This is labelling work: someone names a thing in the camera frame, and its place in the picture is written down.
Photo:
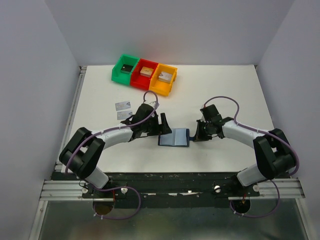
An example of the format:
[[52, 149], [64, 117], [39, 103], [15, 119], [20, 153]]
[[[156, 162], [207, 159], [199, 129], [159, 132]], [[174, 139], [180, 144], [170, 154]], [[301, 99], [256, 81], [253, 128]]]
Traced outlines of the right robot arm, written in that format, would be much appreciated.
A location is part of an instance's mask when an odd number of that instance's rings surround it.
[[200, 109], [202, 118], [197, 120], [194, 142], [212, 140], [213, 136], [220, 139], [228, 138], [238, 141], [254, 150], [256, 164], [236, 174], [236, 180], [230, 183], [230, 191], [241, 196], [248, 186], [273, 180], [297, 166], [297, 158], [284, 132], [278, 128], [270, 131], [254, 130], [236, 123], [232, 117], [222, 118], [214, 104]]

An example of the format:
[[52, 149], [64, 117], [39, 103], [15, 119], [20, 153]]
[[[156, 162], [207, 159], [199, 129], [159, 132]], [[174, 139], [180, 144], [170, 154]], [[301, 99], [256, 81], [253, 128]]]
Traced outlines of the silver credit card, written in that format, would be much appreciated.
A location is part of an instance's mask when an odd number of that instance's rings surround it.
[[126, 110], [126, 109], [130, 109], [130, 108], [131, 108], [130, 101], [122, 101], [122, 102], [115, 103], [115, 110], [117, 112], [122, 111], [122, 110]]
[[125, 120], [133, 115], [131, 110], [123, 110], [117, 112], [117, 120]]

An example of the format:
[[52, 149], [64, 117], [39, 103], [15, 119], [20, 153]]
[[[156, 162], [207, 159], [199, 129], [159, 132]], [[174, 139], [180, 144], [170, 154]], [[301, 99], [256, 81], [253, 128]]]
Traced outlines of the blue leather card holder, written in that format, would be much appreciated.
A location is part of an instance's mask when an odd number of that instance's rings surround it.
[[174, 128], [172, 133], [160, 135], [158, 145], [163, 147], [189, 147], [194, 137], [189, 128]]

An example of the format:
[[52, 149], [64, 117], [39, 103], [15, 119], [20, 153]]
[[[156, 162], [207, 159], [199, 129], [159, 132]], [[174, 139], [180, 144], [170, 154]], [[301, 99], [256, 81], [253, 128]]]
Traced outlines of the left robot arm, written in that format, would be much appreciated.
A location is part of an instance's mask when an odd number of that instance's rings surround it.
[[118, 126], [93, 132], [79, 128], [59, 154], [65, 169], [79, 179], [93, 185], [93, 191], [101, 198], [111, 191], [109, 177], [98, 167], [102, 152], [117, 144], [129, 143], [146, 134], [148, 137], [171, 134], [166, 114], [157, 114], [156, 108], [143, 103], [136, 113], [122, 120]]

